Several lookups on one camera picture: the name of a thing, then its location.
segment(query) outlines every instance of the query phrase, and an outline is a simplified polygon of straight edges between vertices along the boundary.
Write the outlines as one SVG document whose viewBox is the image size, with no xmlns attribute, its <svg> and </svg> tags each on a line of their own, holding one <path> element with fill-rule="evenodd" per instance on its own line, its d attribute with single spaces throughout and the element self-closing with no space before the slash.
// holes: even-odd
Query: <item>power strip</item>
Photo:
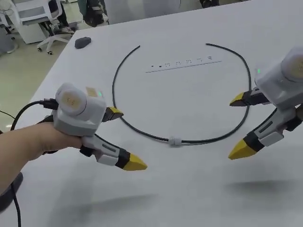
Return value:
<svg viewBox="0 0 303 227">
<path fill-rule="evenodd" d="M 146 73 L 150 72 L 158 72 L 158 71 L 164 71 L 164 70 L 173 70 L 173 69 L 178 69 L 178 68 L 185 68 L 185 67 L 191 67 L 191 66 L 196 66 L 196 65 L 206 65 L 206 64 L 212 64 L 212 63 L 218 63 L 222 62 L 221 59 L 213 57 L 213 56 L 207 56 L 203 58 L 194 58 L 194 59 L 188 59 L 185 61 L 171 61 L 171 62 L 166 62 L 163 64 L 159 65 L 151 65 L 149 66 L 148 70 Z"/>
</svg>

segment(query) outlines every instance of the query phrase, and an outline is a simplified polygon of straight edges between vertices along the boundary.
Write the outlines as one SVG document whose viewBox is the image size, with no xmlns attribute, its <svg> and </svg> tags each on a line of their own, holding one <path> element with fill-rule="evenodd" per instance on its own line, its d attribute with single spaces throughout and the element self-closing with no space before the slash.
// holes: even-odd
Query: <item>person's arm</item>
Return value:
<svg viewBox="0 0 303 227">
<path fill-rule="evenodd" d="M 80 148 L 81 139 L 41 123 L 0 135 L 0 194 L 13 182 L 22 167 L 46 151 Z"/>
</svg>

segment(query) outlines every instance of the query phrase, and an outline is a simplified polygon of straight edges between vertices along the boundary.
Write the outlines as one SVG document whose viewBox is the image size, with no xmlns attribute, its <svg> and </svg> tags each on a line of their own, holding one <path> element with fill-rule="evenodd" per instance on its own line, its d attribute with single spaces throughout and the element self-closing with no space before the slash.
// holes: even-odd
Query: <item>cable clip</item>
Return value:
<svg viewBox="0 0 303 227">
<path fill-rule="evenodd" d="M 181 138 L 170 137 L 169 138 L 169 145 L 174 146 L 174 147 L 182 146 L 182 139 Z"/>
</svg>

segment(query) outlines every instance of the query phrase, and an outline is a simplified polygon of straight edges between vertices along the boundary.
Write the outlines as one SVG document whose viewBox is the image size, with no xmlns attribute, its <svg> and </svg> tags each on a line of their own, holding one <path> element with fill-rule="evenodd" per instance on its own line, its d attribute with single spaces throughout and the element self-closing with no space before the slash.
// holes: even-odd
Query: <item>yellow fingertip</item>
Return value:
<svg viewBox="0 0 303 227">
<path fill-rule="evenodd" d="M 117 108 L 114 107 L 109 107 L 109 109 L 114 113 L 114 114 L 123 114 L 122 111 L 118 110 Z"/>
<path fill-rule="evenodd" d="M 231 103 L 229 103 L 229 105 L 233 105 L 233 103 L 237 102 L 237 101 L 241 101 L 243 98 L 244 92 L 238 94 L 232 101 Z"/>
<path fill-rule="evenodd" d="M 124 166 L 126 171 L 144 170 L 147 165 L 136 155 L 131 154 L 129 162 Z"/>
<path fill-rule="evenodd" d="M 255 155 L 256 151 L 250 148 L 244 140 L 240 140 L 240 142 L 234 147 L 234 149 L 229 154 L 228 158 L 231 160 L 249 157 Z"/>
</svg>

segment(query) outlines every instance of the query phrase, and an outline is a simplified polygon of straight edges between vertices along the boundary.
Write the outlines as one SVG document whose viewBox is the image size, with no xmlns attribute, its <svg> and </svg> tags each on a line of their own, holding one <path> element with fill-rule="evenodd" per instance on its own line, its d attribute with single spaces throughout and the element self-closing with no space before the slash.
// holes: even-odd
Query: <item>black cable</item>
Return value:
<svg viewBox="0 0 303 227">
<path fill-rule="evenodd" d="M 19 111 L 16 118 L 14 118 L 14 122 L 12 123 L 12 126 L 10 128 L 11 131 L 13 131 L 15 129 L 16 124 L 17 124 L 20 116 L 24 113 L 24 111 L 27 110 L 28 108 L 30 108 L 31 106 L 36 105 L 36 104 L 43 105 L 44 101 L 35 101 L 35 102 L 29 103 L 26 106 L 24 106 Z M 12 192 L 12 195 L 13 195 L 13 200 L 14 200 L 14 203 L 15 203 L 15 207 L 16 207 L 16 210 L 17 210 L 18 227 L 21 227 L 21 211 L 20 211 L 19 203 L 18 203 L 17 196 L 16 196 L 16 190 L 15 190 L 15 187 L 14 187 L 14 182 L 10 184 L 10 188 L 11 188 L 11 192 Z"/>
<path fill-rule="evenodd" d="M 248 73 L 248 78 L 249 78 L 249 90 L 251 90 L 251 74 L 250 74 L 250 69 L 249 69 L 249 67 L 248 67 L 245 59 L 240 54 L 238 54 L 237 52 L 235 52 L 233 50 L 230 50 L 230 49 L 228 49 L 226 47 L 218 46 L 218 45 L 215 45 L 215 44 L 206 44 L 206 45 L 207 46 L 213 46 L 213 47 L 221 48 L 221 49 L 224 49 L 226 51 L 229 51 L 229 52 L 237 55 L 243 61 L 244 65 L 246 67 L 246 70 L 247 70 L 247 73 Z M 114 79 L 113 79 L 113 84 L 112 84 L 113 105 L 114 105 L 115 108 L 117 108 L 117 106 L 116 106 L 116 100 L 115 100 L 115 83 L 116 83 L 118 72 L 119 72 L 121 66 L 123 65 L 123 63 L 125 62 L 125 60 L 133 52 L 135 52 L 139 48 L 140 48 L 140 46 L 137 46 L 132 51 L 130 51 L 129 54 L 124 57 L 124 59 L 119 64 L 119 66 L 118 66 L 118 68 L 116 70 L 116 73 L 115 73 L 115 76 L 114 76 Z M 233 130 L 231 130 L 230 132 L 228 132 L 225 135 L 222 135 L 222 136 L 219 136 L 219 137 L 216 137 L 216 138 L 212 138 L 212 139 L 207 139 L 207 140 L 182 140 L 182 143 L 187 143 L 187 144 L 206 144 L 206 143 L 214 143 L 214 142 L 223 140 L 223 139 L 231 136 L 232 134 L 234 134 L 237 130 L 239 130 L 239 128 L 245 123 L 245 121 L 247 119 L 247 116 L 248 116 L 248 113 L 249 113 L 249 110 L 250 110 L 250 107 L 247 106 L 245 114 L 244 114 L 244 117 L 242 118 L 242 120 L 240 121 L 240 123 Z M 149 138 L 152 138 L 152 139 L 155 139 L 155 140 L 169 141 L 169 139 L 167 139 L 167 138 L 162 138 L 162 137 L 154 136 L 154 135 L 151 135 L 149 133 L 146 133 L 146 132 L 143 132 L 143 131 L 137 129 L 136 127 L 132 126 L 129 122 L 127 122 L 123 117 L 121 117 L 120 119 L 123 121 L 124 124 L 126 124 L 128 127 L 130 127 L 132 130 L 134 130 L 135 132 L 137 132 L 139 134 L 142 134 L 142 135 L 144 135 L 146 137 L 149 137 Z"/>
<path fill-rule="evenodd" d="M 14 182 L 10 184 L 10 190 L 11 190 L 11 193 L 13 194 L 13 200 L 14 200 L 15 207 L 16 207 L 16 210 L 17 210 L 18 227 L 21 227 L 21 212 L 20 212 L 20 207 L 19 207 L 19 203 L 18 203 L 18 200 L 17 200 L 17 196 L 16 196 L 16 190 L 15 190 Z"/>
<path fill-rule="evenodd" d="M 15 120 L 13 121 L 13 123 L 12 123 L 12 125 L 11 125 L 10 130 L 11 130 L 11 131 L 15 130 L 16 124 L 17 124 L 19 118 L 21 117 L 21 115 L 24 113 L 25 110 L 27 110 L 28 108 L 30 108 L 31 106 L 34 106 L 34 105 L 36 105 L 36 104 L 41 104 L 41 105 L 43 105 L 43 103 L 44 103 L 44 101 L 43 101 L 43 100 L 40 100 L 40 101 L 34 101 L 34 102 L 29 103 L 29 104 L 27 104 L 26 106 L 24 106 L 24 107 L 19 111 L 19 113 L 17 114 Z"/>
<path fill-rule="evenodd" d="M 123 65 L 123 63 L 125 62 L 125 60 L 133 53 L 135 52 L 137 49 L 139 49 L 140 46 L 137 46 L 136 48 L 134 48 L 132 51 L 130 51 L 130 53 L 122 60 L 122 62 L 120 63 L 120 65 L 118 66 L 117 70 L 116 70 L 116 73 L 115 73 L 115 76 L 114 76 L 114 80 L 113 80 L 113 85 L 112 85 L 112 96 L 113 96 L 113 105 L 115 108 L 117 108 L 116 106 L 116 100 L 115 100 L 115 83 L 116 83 L 116 79 L 117 79 L 117 75 L 118 75 L 118 72 L 121 68 L 121 66 Z M 152 139 L 155 139 L 155 140 L 161 140 L 161 141 L 169 141 L 169 139 L 166 139 L 166 138 L 161 138 L 161 137 L 158 137 L 158 136 L 153 136 L 151 134 L 148 134 L 146 132 L 143 132 L 137 128 L 135 128 L 134 126 L 132 126 L 130 123 L 128 123 L 123 117 L 120 118 L 124 124 L 126 124 L 128 127 L 130 127 L 132 130 L 135 130 L 137 133 L 140 133 L 144 136 L 147 136 L 147 137 L 150 137 Z"/>
<path fill-rule="evenodd" d="M 4 112 L 4 111 L 0 110 L 0 113 L 6 114 L 7 116 L 10 116 L 11 118 L 15 119 L 15 117 L 14 117 L 14 116 L 12 116 L 12 115 L 8 114 L 7 112 Z"/>
</svg>

